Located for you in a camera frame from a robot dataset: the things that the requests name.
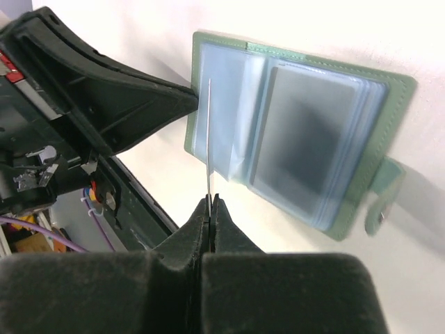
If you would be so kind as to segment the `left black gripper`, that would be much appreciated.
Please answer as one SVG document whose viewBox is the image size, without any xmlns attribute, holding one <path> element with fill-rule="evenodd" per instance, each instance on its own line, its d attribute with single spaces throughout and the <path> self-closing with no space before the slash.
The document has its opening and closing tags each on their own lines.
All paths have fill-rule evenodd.
<svg viewBox="0 0 445 334">
<path fill-rule="evenodd" d="M 1 213 L 31 214 L 92 187 L 116 210 L 104 163 L 197 108 L 186 86 L 109 58 L 44 6 L 1 29 Z"/>
</svg>

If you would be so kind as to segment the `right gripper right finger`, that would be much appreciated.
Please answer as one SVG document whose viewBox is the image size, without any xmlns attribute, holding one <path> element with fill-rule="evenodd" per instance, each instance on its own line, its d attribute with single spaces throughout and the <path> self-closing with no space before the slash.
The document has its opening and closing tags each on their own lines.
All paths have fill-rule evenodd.
<svg viewBox="0 0 445 334">
<path fill-rule="evenodd" d="M 345 253 L 256 250 L 213 202 L 201 267 L 203 333 L 386 333 L 368 269 Z"/>
</svg>

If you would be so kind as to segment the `green card holder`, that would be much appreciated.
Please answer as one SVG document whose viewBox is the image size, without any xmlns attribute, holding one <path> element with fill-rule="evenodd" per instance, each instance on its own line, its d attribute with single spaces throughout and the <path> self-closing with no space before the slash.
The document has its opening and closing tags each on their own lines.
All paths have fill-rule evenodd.
<svg viewBox="0 0 445 334">
<path fill-rule="evenodd" d="M 191 85 L 199 105 L 184 148 L 205 164 L 209 78 L 213 174 L 337 241 L 372 193 L 364 227 L 378 232 L 405 178 L 387 150 L 414 78 L 195 32 Z"/>
</svg>

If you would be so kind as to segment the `dark credit card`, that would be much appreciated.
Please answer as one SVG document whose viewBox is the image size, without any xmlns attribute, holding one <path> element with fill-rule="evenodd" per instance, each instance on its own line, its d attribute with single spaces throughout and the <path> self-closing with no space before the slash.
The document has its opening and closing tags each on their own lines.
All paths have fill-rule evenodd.
<svg viewBox="0 0 445 334">
<path fill-rule="evenodd" d="M 211 78 L 208 80 L 208 101 L 207 101 L 207 132 L 206 132 L 206 166 L 207 166 L 207 201 L 209 215 L 211 215 L 213 204 L 213 153 L 211 141 Z"/>
</svg>

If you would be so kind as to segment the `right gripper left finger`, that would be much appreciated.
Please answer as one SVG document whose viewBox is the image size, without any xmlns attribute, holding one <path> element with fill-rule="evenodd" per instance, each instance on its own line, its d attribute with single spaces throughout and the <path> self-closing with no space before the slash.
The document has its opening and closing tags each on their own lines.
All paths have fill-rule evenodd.
<svg viewBox="0 0 445 334">
<path fill-rule="evenodd" d="M 1 261 L 2 333 L 201 333 L 209 206 L 152 250 Z"/>
</svg>

